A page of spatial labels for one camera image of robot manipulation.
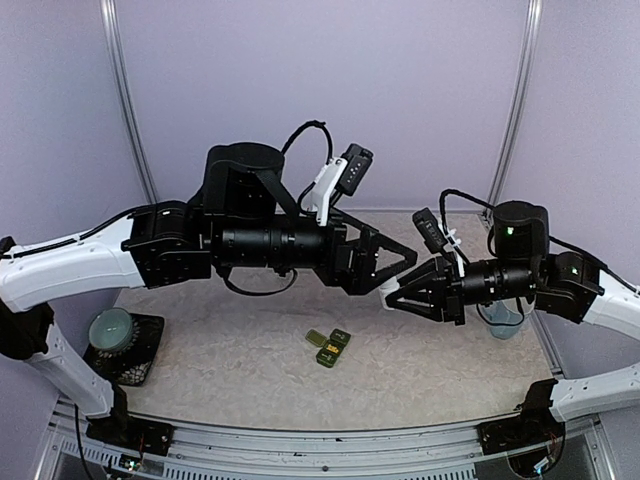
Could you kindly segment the small white bottle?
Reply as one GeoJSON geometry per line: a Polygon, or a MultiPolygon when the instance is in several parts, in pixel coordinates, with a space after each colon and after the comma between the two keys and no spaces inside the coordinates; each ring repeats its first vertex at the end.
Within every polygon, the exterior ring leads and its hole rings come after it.
{"type": "Polygon", "coordinates": [[[391,278],[378,287],[379,297],[384,308],[387,308],[386,297],[400,288],[396,278],[391,278]]]}

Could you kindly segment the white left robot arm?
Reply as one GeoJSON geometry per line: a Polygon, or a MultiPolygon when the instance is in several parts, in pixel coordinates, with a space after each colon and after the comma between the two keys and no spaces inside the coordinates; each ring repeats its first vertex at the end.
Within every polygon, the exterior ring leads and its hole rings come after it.
{"type": "Polygon", "coordinates": [[[51,302],[106,289],[159,288],[235,268],[295,280],[312,270],[328,287],[365,295],[416,263],[414,250],[337,210],[373,156],[359,145],[328,160],[303,211],[284,187],[284,154],[253,142],[207,155],[188,201],[135,207],[90,230],[29,246],[1,241],[1,352],[30,363],[121,445],[140,434],[125,393],[96,374],[55,325],[51,302]]]}

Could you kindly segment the green pill organizer box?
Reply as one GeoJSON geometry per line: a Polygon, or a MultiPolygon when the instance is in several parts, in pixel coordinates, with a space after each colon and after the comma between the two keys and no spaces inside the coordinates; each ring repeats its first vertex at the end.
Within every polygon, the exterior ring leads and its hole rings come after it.
{"type": "Polygon", "coordinates": [[[351,338],[349,333],[340,329],[334,329],[329,336],[310,329],[305,336],[309,343],[318,348],[316,362],[329,369],[336,365],[351,338]]]}

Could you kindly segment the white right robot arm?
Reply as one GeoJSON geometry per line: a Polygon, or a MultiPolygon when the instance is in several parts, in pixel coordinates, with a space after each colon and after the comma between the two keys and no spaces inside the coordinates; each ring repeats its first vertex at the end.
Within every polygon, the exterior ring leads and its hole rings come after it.
{"type": "Polygon", "coordinates": [[[429,209],[412,220],[432,258],[396,280],[385,304],[435,322],[465,321],[468,305],[531,299],[534,308],[575,324],[587,323],[629,338],[639,336],[639,289],[592,254],[570,244],[550,251],[548,212],[508,201],[492,209],[490,260],[465,263],[444,216],[429,209]]]}

